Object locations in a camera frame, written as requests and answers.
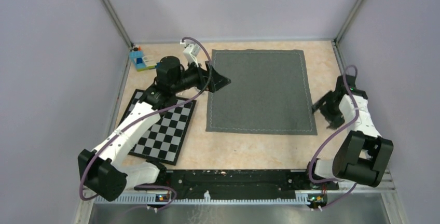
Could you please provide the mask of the grey cloth napkin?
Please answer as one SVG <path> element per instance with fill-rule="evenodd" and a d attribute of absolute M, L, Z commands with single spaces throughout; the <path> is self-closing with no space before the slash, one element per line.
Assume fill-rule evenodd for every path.
<path fill-rule="evenodd" d="M 302 50 L 213 50 L 231 84 L 210 93 L 208 132 L 316 135 Z"/>

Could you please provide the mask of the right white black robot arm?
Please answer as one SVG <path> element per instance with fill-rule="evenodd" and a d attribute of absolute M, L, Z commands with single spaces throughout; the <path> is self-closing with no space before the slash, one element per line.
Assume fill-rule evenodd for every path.
<path fill-rule="evenodd" d="M 355 76 L 338 76 L 335 89 L 311 107 L 313 113 L 320 111 L 329 129 L 335 130 L 326 144 L 340 132 L 348 132 L 333 159 L 312 157 L 304 175 L 305 184 L 311 189 L 336 180 L 377 187 L 388 166 L 393 143 L 376 129 L 368 110 L 368 96 L 356 88 L 355 81 Z"/>

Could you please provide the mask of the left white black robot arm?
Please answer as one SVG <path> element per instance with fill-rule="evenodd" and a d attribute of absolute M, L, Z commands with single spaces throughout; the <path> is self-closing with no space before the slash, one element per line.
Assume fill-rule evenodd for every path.
<path fill-rule="evenodd" d="M 201 64 L 191 61 L 184 68 L 174 56 L 160 60 L 153 83 L 138 99 L 131 113 L 92 151 L 84 149 L 78 155 L 79 196 L 82 200 L 88 200 L 83 194 L 85 187 L 108 201 L 117 199 L 125 189 L 137 185 L 149 184 L 153 189 L 164 187 L 166 175 L 158 166 L 150 162 L 122 166 L 122 162 L 165 112 L 179 106 L 177 93 L 190 88 L 214 93 L 231 83 L 231 79 L 219 74 L 209 61 L 205 65 L 206 68 L 202 68 Z"/>

